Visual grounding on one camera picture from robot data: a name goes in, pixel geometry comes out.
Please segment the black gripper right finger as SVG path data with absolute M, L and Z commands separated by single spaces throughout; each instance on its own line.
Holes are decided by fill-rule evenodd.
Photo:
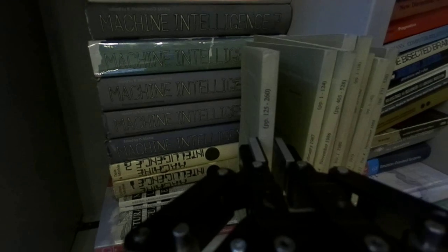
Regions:
M 272 172 L 283 190 L 289 189 L 290 168 L 306 168 L 307 162 L 282 137 L 275 139 L 275 160 Z

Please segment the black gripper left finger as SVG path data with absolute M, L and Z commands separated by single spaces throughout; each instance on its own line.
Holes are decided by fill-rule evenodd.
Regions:
M 269 172 L 268 158 L 257 137 L 250 137 L 247 144 L 240 147 L 241 171 L 250 176 L 261 176 Z

